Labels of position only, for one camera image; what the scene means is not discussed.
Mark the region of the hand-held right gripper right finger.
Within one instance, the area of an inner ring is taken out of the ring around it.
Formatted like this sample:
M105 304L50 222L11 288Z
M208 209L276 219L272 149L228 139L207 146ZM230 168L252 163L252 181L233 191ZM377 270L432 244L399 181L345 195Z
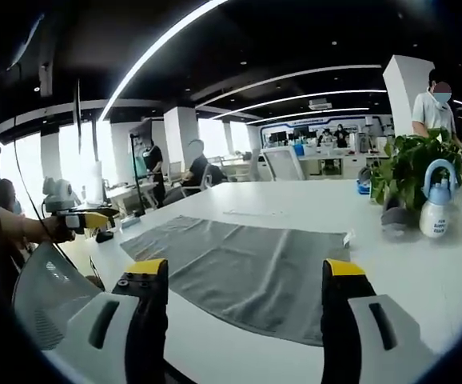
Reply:
M437 356L417 321L352 262L322 267L323 383L415 383Z

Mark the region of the person's left hand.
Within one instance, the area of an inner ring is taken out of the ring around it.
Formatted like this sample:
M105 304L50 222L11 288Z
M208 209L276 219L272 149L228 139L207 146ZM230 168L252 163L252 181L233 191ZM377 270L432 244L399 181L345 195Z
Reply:
M75 233L67 227L66 220L63 217L52 216L46 218L44 224L46 233L53 242L72 242L75 239Z

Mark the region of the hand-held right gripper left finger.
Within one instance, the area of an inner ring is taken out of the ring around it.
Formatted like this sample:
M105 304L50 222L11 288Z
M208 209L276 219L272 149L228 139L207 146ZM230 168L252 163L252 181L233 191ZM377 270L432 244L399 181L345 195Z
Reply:
M125 269L111 291L73 269L48 311L62 338L44 355L72 383L164 383L168 262Z

